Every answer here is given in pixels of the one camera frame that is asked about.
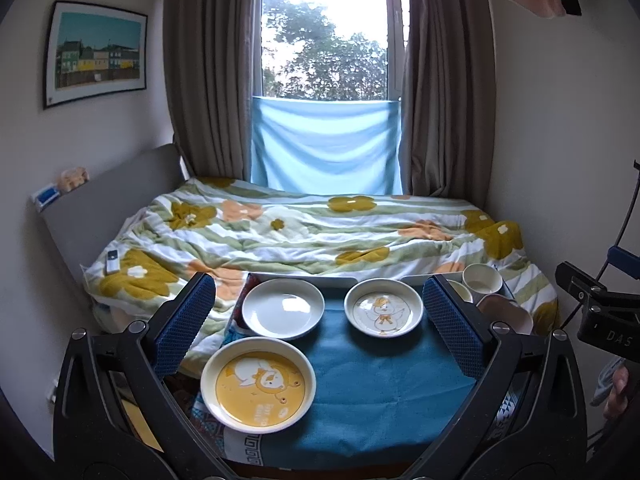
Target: bed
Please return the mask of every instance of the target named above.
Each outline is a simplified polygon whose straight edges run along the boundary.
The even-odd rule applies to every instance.
[[[231,178],[184,180],[167,145],[63,196],[43,216],[109,332],[151,317],[194,273],[215,279],[216,303],[182,362],[194,378],[222,344],[249,272],[364,280],[483,262],[532,314],[536,333],[557,322],[554,288],[527,259],[518,225],[495,222],[464,200],[311,196]],[[111,250],[120,271],[107,275]]]

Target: picture frame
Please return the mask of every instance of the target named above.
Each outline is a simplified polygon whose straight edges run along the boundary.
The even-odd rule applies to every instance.
[[[44,108],[146,89],[148,16],[117,7],[55,1],[44,59]]]

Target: headboard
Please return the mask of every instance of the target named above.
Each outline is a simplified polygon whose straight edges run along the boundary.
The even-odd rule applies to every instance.
[[[82,282],[80,265],[95,261],[126,218],[183,181],[180,156],[174,145],[165,144],[100,174],[45,208],[42,218],[74,280]]]

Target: hand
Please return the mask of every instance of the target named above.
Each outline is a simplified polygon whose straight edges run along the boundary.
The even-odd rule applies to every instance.
[[[628,406],[626,395],[622,391],[626,388],[629,380],[629,370],[621,366],[613,373],[613,388],[604,407],[605,418],[612,419],[622,415]]]

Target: light blue fabric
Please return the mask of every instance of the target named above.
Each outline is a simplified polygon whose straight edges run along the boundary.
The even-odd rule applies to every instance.
[[[373,338],[347,321],[344,289],[324,288],[322,293],[325,311],[318,327],[290,341],[316,373],[313,405],[290,428],[263,435],[250,450],[258,462],[249,463],[327,470],[414,461],[475,381],[462,374],[427,319],[405,336]],[[225,344],[244,335],[231,327]],[[200,396],[191,420],[227,456],[224,429]]]
[[[254,97],[251,181],[305,194],[401,194],[398,101]]]

